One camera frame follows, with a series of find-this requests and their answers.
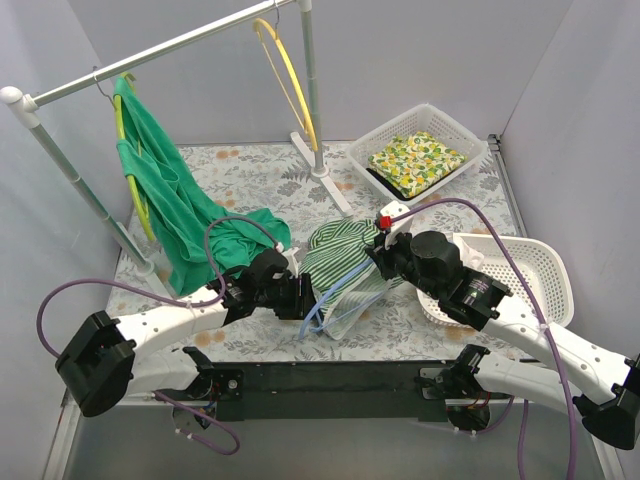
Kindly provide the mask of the green white striped tank top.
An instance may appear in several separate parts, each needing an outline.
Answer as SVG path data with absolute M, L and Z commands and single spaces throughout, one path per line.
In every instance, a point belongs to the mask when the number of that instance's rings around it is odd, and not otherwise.
M 309 250 L 300 271 L 304 273 L 303 270 L 312 267 L 315 262 L 322 268 L 371 260 L 365 249 L 373 244 L 374 237 L 378 234 L 379 230 L 371 220 L 342 219 L 326 223 L 317 228 L 309 238 Z M 390 290 L 403 283 L 399 277 L 390 281 Z

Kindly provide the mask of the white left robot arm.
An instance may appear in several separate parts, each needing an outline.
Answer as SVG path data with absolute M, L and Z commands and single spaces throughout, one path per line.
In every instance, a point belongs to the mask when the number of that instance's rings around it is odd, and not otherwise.
M 120 318 L 104 311 L 90 315 L 55 368 L 86 417 L 107 412 L 128 395 L 154 390 L 182 391 L 200 400 L 212 390 L 212 363 L 193 349 L 186 359 L 170 358 L 167 346 L 247 318 L 257 308 L 280 320 L 302 320 L 315 302 L 311 276 L 299 271 L 294 253 L 267 249 L 175 306 Z

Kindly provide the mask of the blue plastic hanger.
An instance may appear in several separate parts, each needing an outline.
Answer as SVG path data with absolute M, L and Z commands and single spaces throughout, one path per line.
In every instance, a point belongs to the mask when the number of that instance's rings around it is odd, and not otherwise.
M 333 340 L 341 340 L 356 321 L 390 288 L 372 260 L 359 260 L 331 267 L 312 267 L 303 270 L 312 280 L 317 299 L 303 317 L 298 339 L 311 333 L 324 333 Z

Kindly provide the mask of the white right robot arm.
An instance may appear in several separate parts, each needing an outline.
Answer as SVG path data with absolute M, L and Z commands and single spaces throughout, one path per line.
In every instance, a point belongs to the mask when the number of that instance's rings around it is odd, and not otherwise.
M 544 364 L 530 379 L 526 368 L 489 366 L 488 355 L 452 373 L 454 389 L 475 397 L 491 385 L 530 393 L 536 403 L 579 412 L 585 429 L 622 450 L 639 438 L 639 363 L 587 342 L 559 324 L 543 325 L 526 301 L 492 277 L 463 264 L 459 248 L 435 231 L 400 234 L 391 246 L 378 235 L 366 248 L 384 278 L 400 277 L 436 300 L 450 319 L 500 338 Z

